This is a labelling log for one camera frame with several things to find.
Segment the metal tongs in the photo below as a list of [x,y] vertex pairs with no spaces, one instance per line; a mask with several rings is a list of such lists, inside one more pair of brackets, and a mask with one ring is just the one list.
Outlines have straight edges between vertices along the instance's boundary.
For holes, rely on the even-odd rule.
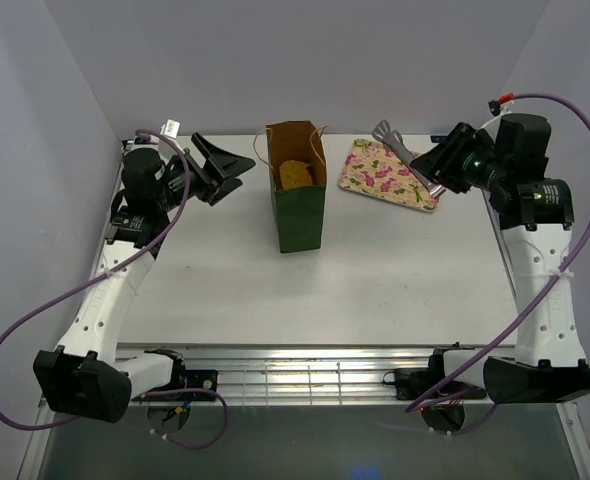
[[411,167],[415,156],[404,144],[402,135],[391,128],[387,120],[381,120],[373,129],[372,137],[382,143],[388,150],[392,151],[397,158],[411,171],[411,173],[420,181],[426,188],[429,195],[438,199],[445,193],[445,188],[437,183],[433,183],[425,175]]

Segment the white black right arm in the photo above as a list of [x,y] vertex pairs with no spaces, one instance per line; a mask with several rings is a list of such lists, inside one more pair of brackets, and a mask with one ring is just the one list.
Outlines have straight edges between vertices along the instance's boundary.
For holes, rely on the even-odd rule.
[[499,219],[513,280],[517,318],[500,334],[517,335],[511,354],[499,340],[473,349],[437,349],[429,359],[428,389],[449,397],[462,384],[496,404],[563,403],[590,394],[590,364],[574,317],[569,263],[574,223],[570,187],[546,175],[551,136],[539,115],[507,113],[476,129],[458,123],[412,165],[459,194],[476,187]]

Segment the sliced brown bread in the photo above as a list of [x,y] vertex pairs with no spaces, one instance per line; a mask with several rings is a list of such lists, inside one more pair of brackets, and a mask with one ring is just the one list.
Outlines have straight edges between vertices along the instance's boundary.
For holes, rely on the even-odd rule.
[[283,190],[291,190],[314,185],[311,165],[299,160],[287,160],[279,167]]

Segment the green paper bag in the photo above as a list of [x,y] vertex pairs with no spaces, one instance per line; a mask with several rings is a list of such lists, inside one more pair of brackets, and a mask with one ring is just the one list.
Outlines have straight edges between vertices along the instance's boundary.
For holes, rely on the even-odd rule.
[[[322,145],[324,129],[310,121],[269,124],[267,155],[258,159],[268,166],[270,195],[281,253],[317,250],[321,247],[327,186],[327,162]],[[287,160],[311,165],[314,185],[283,190],[279,167]]]

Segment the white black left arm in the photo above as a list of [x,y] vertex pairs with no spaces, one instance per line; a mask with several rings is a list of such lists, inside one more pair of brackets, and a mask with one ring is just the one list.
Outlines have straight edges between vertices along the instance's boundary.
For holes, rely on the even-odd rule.
[[130,403],[156,390],[180,397],[187,376],[180,355],[148,350],[129,360],[117,357],[121,327],[137,290],[153,266],[168,227],[183,201],[215,205],[241,187],[254,160],[223,150],[201,134],[191,137],[203,156],[168,141],[170,153],[155,145],[134,147],[122,161],[121,188],[111,205],[100,254],[100,281],[86,289],[71,326],[52,351],[40,351],[33,371],[49,407],[76,417],[119,421]]

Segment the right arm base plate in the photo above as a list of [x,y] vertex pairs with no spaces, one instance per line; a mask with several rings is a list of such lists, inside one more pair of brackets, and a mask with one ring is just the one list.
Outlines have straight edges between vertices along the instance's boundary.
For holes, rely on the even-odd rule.
[[[382,384],[395,389],[397,400],[415,400],[436,383],[427,368],[396,368],[382,377]],[[432,398],[445,397],[463,392],[465,400],[482,400],[486,391],[477,387],[453,381],[432,395]]]

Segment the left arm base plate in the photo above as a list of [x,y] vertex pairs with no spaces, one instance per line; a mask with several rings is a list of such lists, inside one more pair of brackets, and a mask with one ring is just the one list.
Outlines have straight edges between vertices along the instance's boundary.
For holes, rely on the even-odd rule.
[[[214,369],[189,369],[180,374],[180,387],[188,389],[204,389],[216,391],[218,388],[219,372]],[[206,393],[181,393],[178,399],[186,402],[192,401],[214,401],[215,397]]]

